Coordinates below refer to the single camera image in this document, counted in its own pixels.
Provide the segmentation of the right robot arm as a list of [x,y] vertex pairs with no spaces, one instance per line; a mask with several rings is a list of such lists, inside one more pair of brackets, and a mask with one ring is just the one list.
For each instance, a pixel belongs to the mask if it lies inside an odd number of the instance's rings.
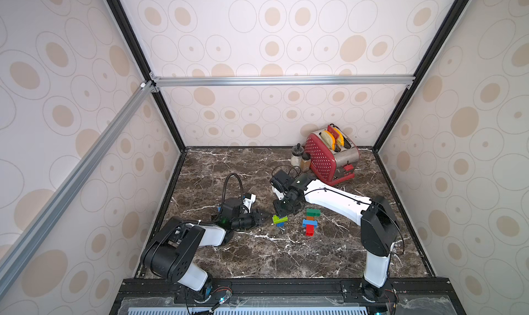
[[382,196],[369,198],[341,191],[308,174],[294,178],[283,170],[273,175],[270,183],[278,198],[273,205],[279,217],[296,214],[309,203],[341,214],[360,227],[361,243],[366,250],[360,288],[366,301],[378,301],[387,284],[395,241],[402,236],[388,200]]

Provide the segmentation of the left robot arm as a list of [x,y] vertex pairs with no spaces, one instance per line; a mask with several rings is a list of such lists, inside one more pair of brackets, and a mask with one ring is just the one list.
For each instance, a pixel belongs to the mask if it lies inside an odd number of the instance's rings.
[[154,275],[178,283],[207,299],[214,291],[211,275],[194,263],[199,248],[224,246],[234,236],[265,224],[272,214],[256,208],[255,197],[229,198],[211,221],[186,221],[172,217],[141,254],[141,264]]

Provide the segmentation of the light blue 2x4 lego brick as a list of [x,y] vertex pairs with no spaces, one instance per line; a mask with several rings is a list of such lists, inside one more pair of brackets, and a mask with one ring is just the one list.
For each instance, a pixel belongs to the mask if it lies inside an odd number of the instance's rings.
[[303,219],[303,226],[313,226],[314,228],[317,228],[318,222],[316,220]]

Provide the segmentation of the red 2x2 lego brick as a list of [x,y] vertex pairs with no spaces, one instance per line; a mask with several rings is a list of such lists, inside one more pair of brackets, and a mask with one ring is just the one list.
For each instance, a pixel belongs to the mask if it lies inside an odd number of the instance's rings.
[[308,237],[314,236],[315,228],[312,225],[305,226],[305,235]]

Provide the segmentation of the lime green 2x4 lego brick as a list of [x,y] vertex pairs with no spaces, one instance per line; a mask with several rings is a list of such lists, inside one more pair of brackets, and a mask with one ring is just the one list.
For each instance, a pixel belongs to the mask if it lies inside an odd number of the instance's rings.
[[273,219],[273,223],[275,225],[277,225],[279,223],[285,223],[285,222],[287,222],[289,220],[288,217],[278,217],[278,215],[274,215],[272,217],[272,219]]

